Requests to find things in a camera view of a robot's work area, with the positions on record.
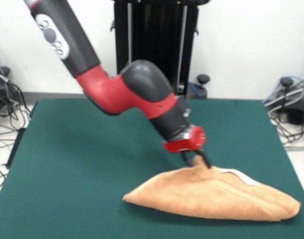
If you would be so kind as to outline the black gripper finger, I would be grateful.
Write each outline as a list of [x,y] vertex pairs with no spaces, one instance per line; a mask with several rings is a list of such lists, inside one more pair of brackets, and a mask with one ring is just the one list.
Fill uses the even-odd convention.
[[181,153],[181,158],[183,159],[183,161],[186,163],[187,166],[192,166],[192,161],[191,159],[189,159],[187,153],[188,153],[187,151],[183,151]]
[[208,169],[210,169],[212,167],[212,164],[210,162],[210,160],[208,159],[208,157],[205,155],[203,150],[196,150],[195,153],[198,156],[201,156],[203,162],[205,163],[205,165],[207,166]]

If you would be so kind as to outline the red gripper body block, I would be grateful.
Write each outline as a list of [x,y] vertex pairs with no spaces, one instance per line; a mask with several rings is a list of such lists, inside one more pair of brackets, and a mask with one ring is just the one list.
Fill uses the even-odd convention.
[[191,126],[170,141],[164,142],[165,149],[170,153],[200,150],[206,142],[206,135],[200,126]]

